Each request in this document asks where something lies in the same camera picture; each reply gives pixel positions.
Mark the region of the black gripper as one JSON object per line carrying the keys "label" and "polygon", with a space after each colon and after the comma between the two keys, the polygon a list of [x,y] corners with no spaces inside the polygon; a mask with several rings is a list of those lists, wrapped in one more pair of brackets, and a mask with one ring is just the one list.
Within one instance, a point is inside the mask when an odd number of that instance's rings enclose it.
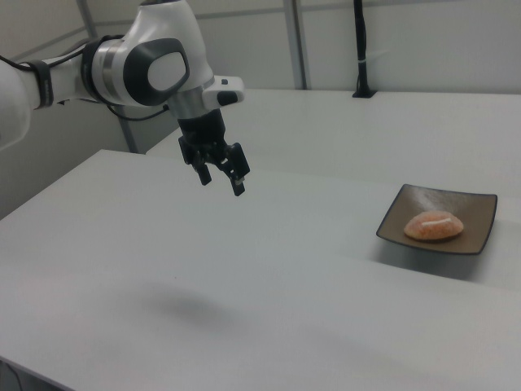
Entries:
{"label": "black gripper", "polygon": [[[212,110],[197,118],[179,119],[178,124],[182,132],[178,141],[185,163],[193,165],[197,153],[205,162],[213,164],[220,164],[225,159],[223,168],[233,193],[235,196],[242,195],[245,192],[243,181],[250,173],[250,167],[239,143],[227,147],[221,111]],[[211,174],[204,161],[198,165],[198,175],[201,184],[207,186],[211,182]]]}

